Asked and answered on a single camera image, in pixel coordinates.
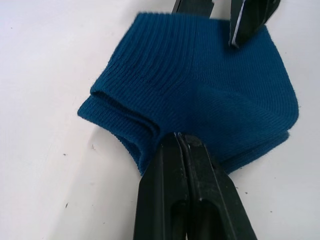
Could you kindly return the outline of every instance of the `white table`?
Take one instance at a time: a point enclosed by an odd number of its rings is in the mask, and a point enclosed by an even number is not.
[[[1,240],[132,239],[136,165],[77,109],[137,12],[174,3],[0,1]],[[213,16],[228,6],[217,0]],[[300,117],[289,140],[230,175],[259,240],[320,239],[319,10],[282,0],[267,24]]]

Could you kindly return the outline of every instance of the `blue sock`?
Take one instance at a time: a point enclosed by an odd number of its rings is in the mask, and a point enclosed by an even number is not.
[[[285,141],[299,113],[267,29],[240,50],[228,39],[227,21],[139,14],[78,115],[113,133],[142,174],[171,132],[236,170]]]

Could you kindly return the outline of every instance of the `ribbed cuff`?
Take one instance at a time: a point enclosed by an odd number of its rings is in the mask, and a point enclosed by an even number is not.
[[[91,94],[102,92],[157,123],[170,118],[173,124],[181,125],[184,119],[176,115],[176,95],[185,103],[190,96],[181,91],[192,90],[195,84],[190,77],[195,24],[197,21],[190,16],[139,14],[92,86]]]

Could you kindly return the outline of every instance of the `knit fabric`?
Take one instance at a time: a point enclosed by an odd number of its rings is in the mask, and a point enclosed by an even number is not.
[[[264,27],[240,50],[229,22],[139,14],[78,115],[113,133],[143,174],[168,133],[199,137],[227,173],[285,141],[298,103]]]

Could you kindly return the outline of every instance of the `sock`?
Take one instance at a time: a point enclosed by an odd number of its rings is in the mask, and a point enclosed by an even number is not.
[[[263,27],[241,49],[229,22],[139,14],[78,115],[113,133],[143,174],[160,140],[200,138],[227,173],[285,141],[298,118],[295,92]]]

